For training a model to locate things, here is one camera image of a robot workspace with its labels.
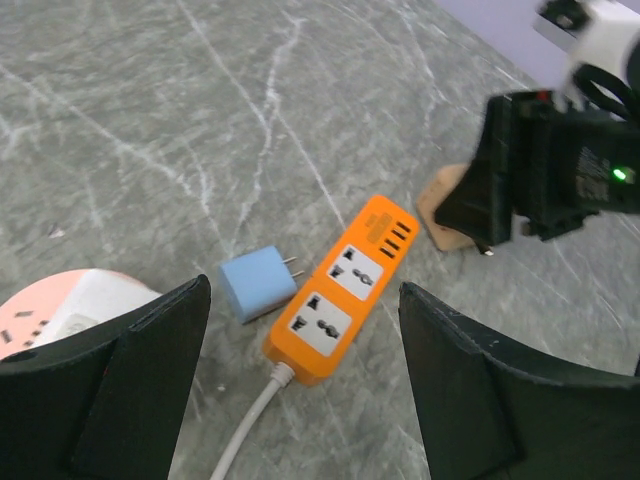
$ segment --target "orange casing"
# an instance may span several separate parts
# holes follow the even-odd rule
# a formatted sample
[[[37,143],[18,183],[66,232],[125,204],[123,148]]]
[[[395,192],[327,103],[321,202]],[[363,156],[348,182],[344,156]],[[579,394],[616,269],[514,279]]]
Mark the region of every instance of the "orange casing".
[[[360,331],[419,230],[418,221],[391,200],[381,195],[371,198],[273,325],[263,344],[265,355],[274,363],[289,365],[295,371],[296,379],[305,385],[316,385],[329,377]],[[328,275],[337,257],[349,244],[383,268],[380,278],[364,301]],[[313,292],[321,294],[351,317],[351,323],[329,356],[319,353],[289,328],[293,316]]]

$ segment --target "green light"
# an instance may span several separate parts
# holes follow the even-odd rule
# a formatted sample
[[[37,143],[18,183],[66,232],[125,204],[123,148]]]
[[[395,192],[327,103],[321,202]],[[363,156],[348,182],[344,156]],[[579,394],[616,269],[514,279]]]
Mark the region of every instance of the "green light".
[[[619,168],[616,168],[613,171],[613,176],[616,177],[618,180],[620,180],[621,182],[624,182],[627,179],[627,174],[624,173],[622,170],[620,170]]]

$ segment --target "blue power adapter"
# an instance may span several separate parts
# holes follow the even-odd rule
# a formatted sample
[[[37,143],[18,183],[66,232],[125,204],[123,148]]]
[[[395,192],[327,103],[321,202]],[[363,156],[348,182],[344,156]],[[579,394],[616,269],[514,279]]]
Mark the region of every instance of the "blue power adapter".
[[[240,323],[245,324],[287,303],[298,291],[294,277],[275,246],[223,263],[220,283]]]

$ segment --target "cable strain relief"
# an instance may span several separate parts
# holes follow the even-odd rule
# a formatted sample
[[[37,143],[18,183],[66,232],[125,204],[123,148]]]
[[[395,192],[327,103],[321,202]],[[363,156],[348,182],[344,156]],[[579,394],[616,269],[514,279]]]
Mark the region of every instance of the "cable strain relief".
[[[286,363],[279,362],[273,371],[271,372],[271,378],[280,384],[280,387],[286,387],[291,379],[294,377],[295,372]]]

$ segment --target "power strip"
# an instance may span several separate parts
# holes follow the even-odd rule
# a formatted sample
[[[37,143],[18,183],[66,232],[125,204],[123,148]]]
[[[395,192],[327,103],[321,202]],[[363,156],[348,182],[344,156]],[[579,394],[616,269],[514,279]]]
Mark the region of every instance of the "power strip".
[[[305,385],[329,377],[419,230],[389,199],[371,198],[271,328],[265,355]]]

